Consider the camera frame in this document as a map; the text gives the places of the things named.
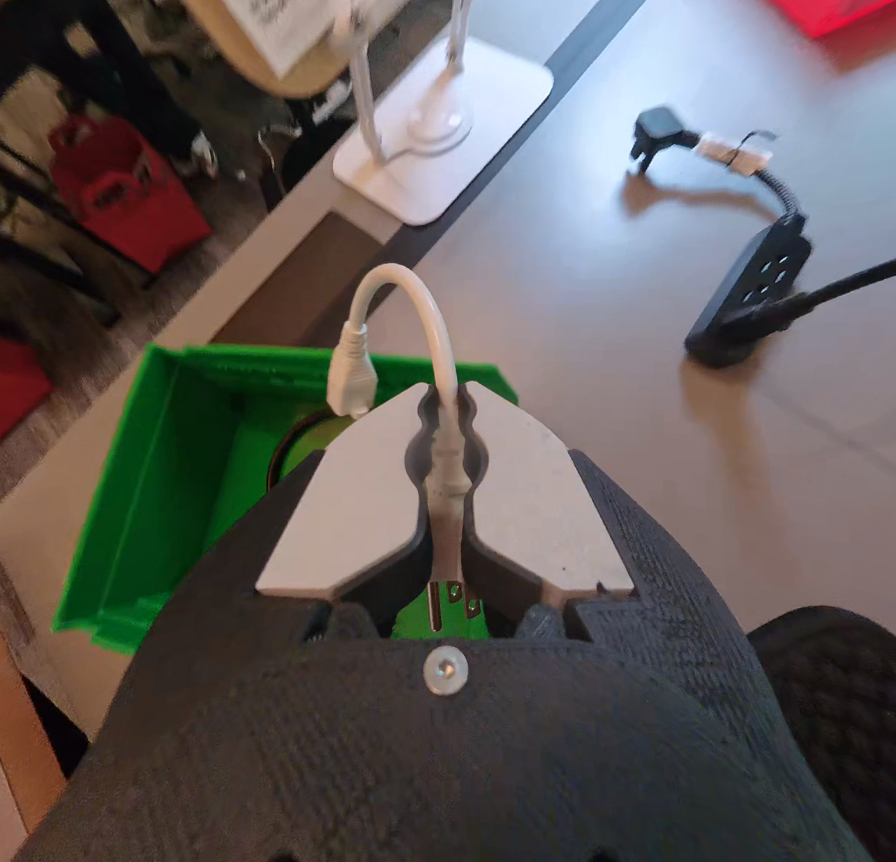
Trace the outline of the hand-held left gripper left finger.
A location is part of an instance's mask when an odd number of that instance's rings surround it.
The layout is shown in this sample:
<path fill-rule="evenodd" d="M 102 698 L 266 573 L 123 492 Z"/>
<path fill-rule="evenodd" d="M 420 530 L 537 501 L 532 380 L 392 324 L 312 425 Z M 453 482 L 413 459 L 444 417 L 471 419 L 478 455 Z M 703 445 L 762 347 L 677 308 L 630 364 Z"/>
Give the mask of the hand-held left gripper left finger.
<path fill-rule="evenodd" d="M 414 599 L 429 581 L 424 482 L 431 465 L 432 386 L 417 383 L 327 446 L 255 588 L 337 601 L 370 593 Z"/>

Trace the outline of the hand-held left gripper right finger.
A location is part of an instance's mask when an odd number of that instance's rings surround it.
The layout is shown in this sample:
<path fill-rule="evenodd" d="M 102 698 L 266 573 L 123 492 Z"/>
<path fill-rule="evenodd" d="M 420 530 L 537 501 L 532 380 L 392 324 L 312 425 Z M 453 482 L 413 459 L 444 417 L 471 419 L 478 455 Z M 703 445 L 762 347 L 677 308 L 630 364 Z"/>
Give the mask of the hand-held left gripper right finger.
<path fill-rule="evenodd" d="M 491 609 L 626 599 L 633 578 L 570 449 L 478 382 L 462 385 L 462 581 Z"/>

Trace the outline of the green plastic bin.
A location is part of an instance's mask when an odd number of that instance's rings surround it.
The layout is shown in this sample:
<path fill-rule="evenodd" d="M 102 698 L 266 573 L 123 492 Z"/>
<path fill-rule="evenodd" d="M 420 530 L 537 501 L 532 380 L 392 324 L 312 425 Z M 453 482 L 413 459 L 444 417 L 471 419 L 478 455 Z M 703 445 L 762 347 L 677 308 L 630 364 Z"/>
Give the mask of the green plastic bin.
<path fill-rule="evenodd" d="M 267 492 L 325 406 L 330 350 L 212 344 L 141 359 L 54 616 L 131 656 L 200 557 Z"/>

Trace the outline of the black power strip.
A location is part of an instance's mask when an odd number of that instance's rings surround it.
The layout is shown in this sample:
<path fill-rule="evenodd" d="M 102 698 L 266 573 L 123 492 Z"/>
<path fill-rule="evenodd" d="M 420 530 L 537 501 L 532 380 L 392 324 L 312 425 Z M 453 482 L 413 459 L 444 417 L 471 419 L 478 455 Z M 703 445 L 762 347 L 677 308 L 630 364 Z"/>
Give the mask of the black power strip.
<path fill-rule="evenodd" d="M 771 333 L 787 329 L 790 320 L 771 327 L 733 327 L 731 323 L 753 311 L 790 296 L 812 252 L 804 235 L 806 216 L 790 188 L 772 175 L 770 152 L 759 139 L 772 140 L 766 131 L 752 131 L 740 142 L 710 132 L 688 129 L 666 106 L 642 111 L 633 126 L 630 157 L 646 173 L 662 151 L 680 147 L 726 168 L 733 174 L 764 185 L 778 200 L 782 213 L 747 244 L 729 269 L 711 300 L 694 322 L 685 340 L 687 357 L 706 368 L 728 368 L 745 362 Z"/>

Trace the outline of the red plastic container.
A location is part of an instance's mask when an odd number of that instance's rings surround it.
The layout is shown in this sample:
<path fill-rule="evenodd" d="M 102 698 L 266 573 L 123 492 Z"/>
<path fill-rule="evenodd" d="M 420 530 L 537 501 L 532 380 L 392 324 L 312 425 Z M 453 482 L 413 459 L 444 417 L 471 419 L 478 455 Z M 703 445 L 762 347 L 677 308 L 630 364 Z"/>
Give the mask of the red plastic container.
<path fill-rule="evenodd" d="M 1 439 L 10 434 L 54 391 L 28 344 L 1 338 Z"/>

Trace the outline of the wooden instruction board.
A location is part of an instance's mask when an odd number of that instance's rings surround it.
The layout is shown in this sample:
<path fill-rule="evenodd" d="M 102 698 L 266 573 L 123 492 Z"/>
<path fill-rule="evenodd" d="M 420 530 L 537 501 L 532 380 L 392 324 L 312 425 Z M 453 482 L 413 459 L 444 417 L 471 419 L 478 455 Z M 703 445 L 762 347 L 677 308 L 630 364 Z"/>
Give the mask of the wooden instruction board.
<path fill-rule="evenodd" d="M 230 65 L 273 97 L 325 91 L 411 0 L 180 0 Z"/>

